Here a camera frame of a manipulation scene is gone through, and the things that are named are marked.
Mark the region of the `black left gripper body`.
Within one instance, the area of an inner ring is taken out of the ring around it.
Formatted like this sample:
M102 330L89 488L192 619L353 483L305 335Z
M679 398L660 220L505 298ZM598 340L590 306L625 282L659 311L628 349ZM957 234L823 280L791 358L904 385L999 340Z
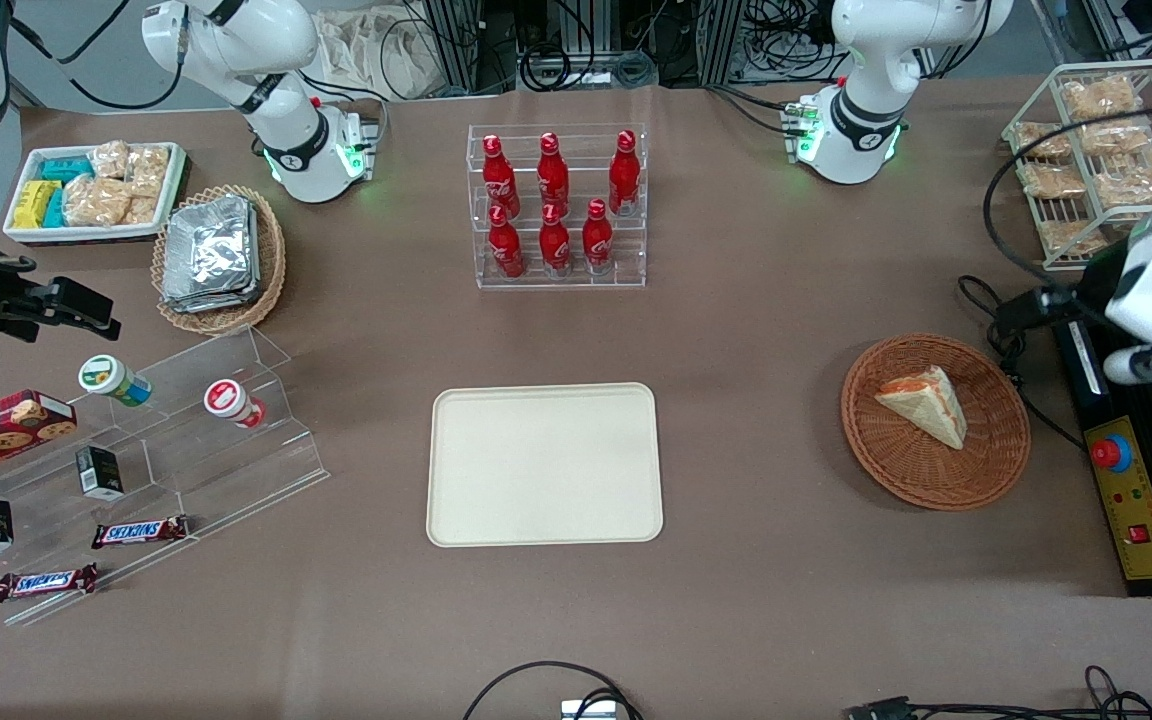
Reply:
M1096 253L1075 287L1079 319L1101 325L1142 325L1147 310L1138 285L1151 259L1152 240L1123 240Z

